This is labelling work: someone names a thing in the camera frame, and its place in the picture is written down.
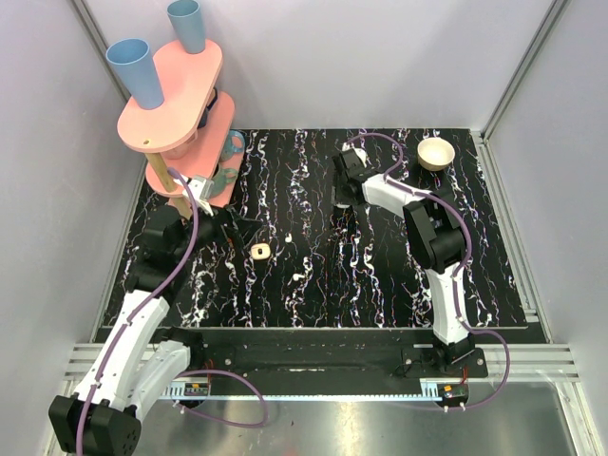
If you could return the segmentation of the beige earbud charging case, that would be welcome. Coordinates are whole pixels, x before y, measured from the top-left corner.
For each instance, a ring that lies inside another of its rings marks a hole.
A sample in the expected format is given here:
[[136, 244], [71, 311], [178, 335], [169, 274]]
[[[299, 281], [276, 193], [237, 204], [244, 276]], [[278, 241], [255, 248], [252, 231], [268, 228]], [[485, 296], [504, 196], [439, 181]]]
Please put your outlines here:
[[251, 247], [251, 256], [253, 260], [266, 260], [271, 256], [271, 248], [267, 243], [257, 243]]

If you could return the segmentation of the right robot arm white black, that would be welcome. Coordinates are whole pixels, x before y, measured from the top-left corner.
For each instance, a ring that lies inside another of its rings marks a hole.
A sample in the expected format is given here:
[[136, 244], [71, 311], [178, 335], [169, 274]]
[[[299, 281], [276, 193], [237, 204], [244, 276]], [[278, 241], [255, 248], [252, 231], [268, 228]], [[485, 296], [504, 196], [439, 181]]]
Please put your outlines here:
[[374, 205], [404, 220], [410, 254], [426, 273], [430, 289], [431, 365], [440, 375], [456, 374], [475, 343], [466, 317], [463, 279], [470, 234], [453, 201], [368, 168], [354, 149], [334, 155], [332, 162], [336, 206]]

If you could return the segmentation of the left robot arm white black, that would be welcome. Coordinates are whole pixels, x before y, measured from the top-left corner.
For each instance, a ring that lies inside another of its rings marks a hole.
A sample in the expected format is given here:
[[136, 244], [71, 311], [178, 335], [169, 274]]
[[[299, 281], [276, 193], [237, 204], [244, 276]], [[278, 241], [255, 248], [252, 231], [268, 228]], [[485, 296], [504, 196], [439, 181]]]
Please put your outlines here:
[[49, 421], [63, 452], [130, 455], [146, 414], [159, 399], [167, 397], [181, 410], [202, 403], [213, 370], [200, 333], [172, 327], [148, 360], [143, 354], [176, 302], [190, 255], [208, 244], [245, 248], [261, 226], [231, 206], [198, 209], [190, 221], [171, 205], [149, 214], [142, 251], [127, 278], [110, 335], [76, 389], [56, 396], [49, 406]]

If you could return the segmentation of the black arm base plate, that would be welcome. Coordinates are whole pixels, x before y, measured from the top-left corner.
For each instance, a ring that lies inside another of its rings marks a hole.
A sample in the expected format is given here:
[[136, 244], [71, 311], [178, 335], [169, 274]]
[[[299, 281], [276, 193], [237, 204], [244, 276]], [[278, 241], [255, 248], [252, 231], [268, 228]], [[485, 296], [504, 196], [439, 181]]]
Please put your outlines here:
[[480, 348], [439, 366], [430, 330], [211, 328], [199, 334], [196, 366], [236, 372], [266, 398], [388, 398], [419, 394], [424, 380], [488, 376]]

